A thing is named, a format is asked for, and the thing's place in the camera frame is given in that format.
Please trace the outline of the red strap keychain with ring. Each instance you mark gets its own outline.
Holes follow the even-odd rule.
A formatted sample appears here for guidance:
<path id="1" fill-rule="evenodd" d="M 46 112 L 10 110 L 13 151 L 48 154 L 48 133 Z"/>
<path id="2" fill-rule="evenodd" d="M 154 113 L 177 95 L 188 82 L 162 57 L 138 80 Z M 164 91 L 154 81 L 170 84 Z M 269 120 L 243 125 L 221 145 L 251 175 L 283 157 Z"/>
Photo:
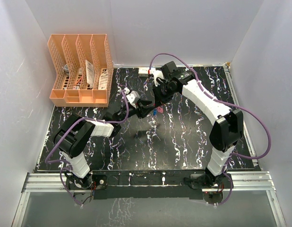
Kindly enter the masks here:
<path id="1" fill-rule="evenodd" d="M 157 111 L 159 112 L 159 113 L 163 113 L 163 108 L 162 107 L 157 107 Z"/>

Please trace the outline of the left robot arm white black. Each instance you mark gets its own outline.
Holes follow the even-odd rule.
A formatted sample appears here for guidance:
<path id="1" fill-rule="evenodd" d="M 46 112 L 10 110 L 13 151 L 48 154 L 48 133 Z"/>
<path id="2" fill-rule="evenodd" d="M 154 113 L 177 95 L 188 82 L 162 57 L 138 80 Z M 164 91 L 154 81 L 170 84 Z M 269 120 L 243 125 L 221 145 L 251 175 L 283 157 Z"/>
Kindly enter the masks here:
<path id="1" fill-rule="evenodd" d="M 68 180 L 77 187 L 87 189 L 92 184 L 92 174 L 83 154 L 87 142 L 91 137 L 112 138 L 121 129 L 120 122 L 126 117 L 136 115 L 138 118 L 146 117 L 152 110 L 158 107 L 160 102 L 138 99 L 131 104 L 111 103 L 100 121 L 83 119 L 78 114 L 72 114 L 52 135 L 51 141 L 62 152 L 71 170 L 65 171 Z"/>

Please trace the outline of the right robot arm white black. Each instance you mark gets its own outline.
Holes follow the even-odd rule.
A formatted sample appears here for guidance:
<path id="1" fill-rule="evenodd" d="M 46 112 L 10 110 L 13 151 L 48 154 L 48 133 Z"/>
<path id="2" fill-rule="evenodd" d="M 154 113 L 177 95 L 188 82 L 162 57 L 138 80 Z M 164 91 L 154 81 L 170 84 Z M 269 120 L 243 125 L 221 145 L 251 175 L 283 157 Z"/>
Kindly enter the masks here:
<path id="1" fill-rule="evenodd" d="M 225 177 L 228 158 L 243 136 L 242 111 L 232 110 L 219 103 L 214 96 L 207 95 L 207 90 L 196 79 L 195 73 L 191 70 L 180 70 L 173 61 L 159 70 L 149 70 L 148 73 L 154 77 L 156 107 L 170 102 L 175 93 L 180 93 L 210 120 L 212 129 L 209 140 L 213 146 L 212 154 L 205 168 L 205 175 L 197 178 L 197 181 L 204 186 L 217 187 Z"/>

